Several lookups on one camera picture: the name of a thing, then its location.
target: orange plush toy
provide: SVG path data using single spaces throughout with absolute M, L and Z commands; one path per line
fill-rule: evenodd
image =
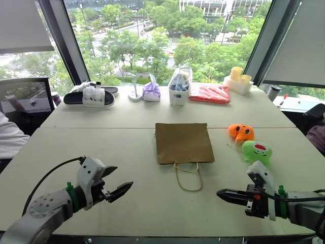
M 254 130 L 251 126 L 233 124 L 228 127 L 228 133 L 236 142 L 254 140 Z

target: person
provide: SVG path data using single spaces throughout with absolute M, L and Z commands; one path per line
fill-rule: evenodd
M 325 156 L 325 125 L 314 126 L 308 131 L 306 137 Z
M 0 112 L 0 161 L 12 159 L 29 139 L 15 123 Z

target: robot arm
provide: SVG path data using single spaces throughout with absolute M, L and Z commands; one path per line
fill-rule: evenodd
M 278 194 L 275 193 L 273 177 L 260 161 L 254 162 L 247 174 L 255 184 L 248 185 L 246 191 L 223 189 L 217 192 L 217 196 L 226 202 L 246 206 L 245 213 L 248 216 L 269 216 L 273 221 L 276 217 L 288 218 L 293 224 L 316 231 L 325 240 L 324 195 L 316 192 L 285 192 L 283 186 L 279 187 Z M 319 200 L 305 201 L 306 198 Z
M 123 196 L 133 182 L 122 184 L 112 193 L 103 186 L 102 177 L 112 173 L 117 167 L 105 165 L 98 159 L 86 157 L 78 171 L 77 186 L 68 183 L 66 189 L 45 194 L 34 200 L 26 214 L 4 233 L 0 244 L 47 243 L 50 235 L 73 213 L 107 200 L 113 202 Z

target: red plastic bag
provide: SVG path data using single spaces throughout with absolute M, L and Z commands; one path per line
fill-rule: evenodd
M 218 84 L 192 83 L 189 98 L 208 103 L 228 104 L 230 102 L 228 87 Z

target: green plush toy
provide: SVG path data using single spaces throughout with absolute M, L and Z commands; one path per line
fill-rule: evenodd
M 260 160 L 264 165 L 268 165 L 269 159 L 272 156 L 272 149 L 265 143 L 258 141 L 245 141 L 242 145 L 242 152 L 247 163 Z

